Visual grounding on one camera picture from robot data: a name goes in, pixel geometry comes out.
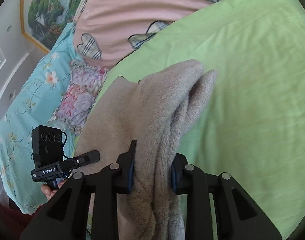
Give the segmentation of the person's left hand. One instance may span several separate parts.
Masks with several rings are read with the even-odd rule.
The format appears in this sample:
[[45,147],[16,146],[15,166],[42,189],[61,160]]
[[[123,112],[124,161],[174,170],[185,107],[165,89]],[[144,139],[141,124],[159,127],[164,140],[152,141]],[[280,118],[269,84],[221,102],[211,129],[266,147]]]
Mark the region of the person's left hand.
[[[61,181],[58,184],[58,188],[61,188],[65,182],[66,180]],[[46,196],[47,200],[50,200],[54,196],[54,194],[57,193],[57,190],[52,190],[47,184],[43,184],[41,186],[41,191]]]

